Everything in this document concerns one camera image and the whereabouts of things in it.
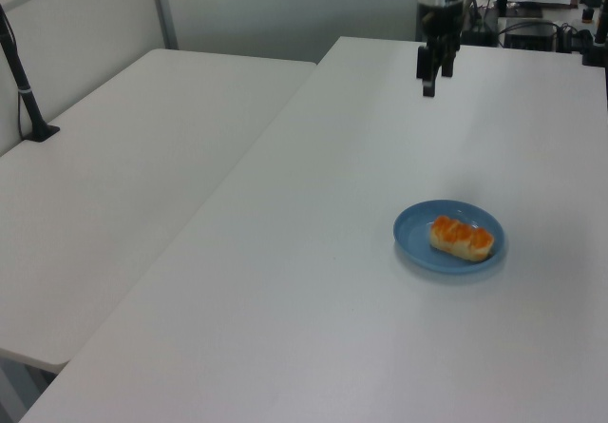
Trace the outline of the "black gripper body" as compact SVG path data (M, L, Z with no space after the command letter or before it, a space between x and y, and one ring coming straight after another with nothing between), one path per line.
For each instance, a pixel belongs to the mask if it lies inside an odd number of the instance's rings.
M455 55L461 45L464 4L455 3L446 7L421 4L419 11L426 46Z

